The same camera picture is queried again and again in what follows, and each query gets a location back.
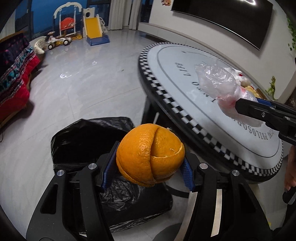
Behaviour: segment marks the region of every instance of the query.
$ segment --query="round table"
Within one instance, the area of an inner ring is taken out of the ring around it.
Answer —
[[[153,123],[158,112],[157,124],[171,127],[206,162],[239,170],[250,182],[271,179],[283,159],[278,132],[224,115],[217,101],[199,88],[197,64],[238,69],[210,50],[181,44],[157,43],[142,51],[140,80],[147,94],[142,123]]]

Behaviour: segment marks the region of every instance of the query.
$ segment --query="yellow slide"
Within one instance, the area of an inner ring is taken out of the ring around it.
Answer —
[[[86,18],[86,31],[87,36],[91,39],[102,37],[102,31],[100,31],[101,26],[98,23],[97,18]]]

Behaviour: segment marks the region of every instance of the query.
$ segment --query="black and white checkered pattern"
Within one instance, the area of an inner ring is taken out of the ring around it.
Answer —
[[[214,137],[212,137],[204,128],[202,128],[197,121],[195,121],[180,105],[177,103],[170,94],[162,87],[156,77],[153,75],[150,66],[148,64],[147,55],[150,49],[165,44],[172,44],[172,43],[156,43],[147,46],[143,49],[139,57],[139,64],[141,66],[141,70],[145,75],[147,81],[150,83],[151,87],[154,91],[163,99],[167,106],[181,119],[186,126],[188,126],[198,137],[198,139],[202,139],[205,141],[212,149],[217,151],[225,161],[231,162],[231,164],[238,167],[239,170],[243,170],[245,173],[249,175],[259,176],[259,177],[269,177],[275,175],[281,167],[282,160],[283,160],[283,143],[282,143],[282,153],[281,158],[278,164],[272,169],[261,169],[255,167],[246,161],[239,158],[237,155],[233,154],[230,150],[228,150],[225,146],[223,146],[220,142],[217,141]],[[186,47],[191,47],[183,44],[175,44],[174,45],[182,45]]]

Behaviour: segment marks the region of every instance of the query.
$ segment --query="wall-mounted television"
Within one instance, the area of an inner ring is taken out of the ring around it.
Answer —
[[[270,23],[272,6],[267,0],[174,0],[172,11],[221,26],[260,49]]]

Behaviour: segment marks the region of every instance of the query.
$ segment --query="blue gripper pad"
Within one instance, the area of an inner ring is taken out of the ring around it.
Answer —
[[[101,187],[106,190],[107,188],[109,188],[112,184],[112,180],[117,172],[117,164],[116,164],[116,152],[117,152],[117,148],[119,146],[119,143],[117,144],[115,150],[112,148],[112,155],[111,158],[105,168],[105,170],[103,171],[103,184],[101,185]]]
[[[184,158],[184,161],[180,166],[180,171],[181,171],[185,186],[188,187],[190,191],[193,191],[195,188],[195,184],[193,182],[193,171],[186,158]]]
[[[264,105],[272,107],[272,104],[268,100],[263,100],[263,99],[257,98],[257,101],[259,104],[264,104]]]

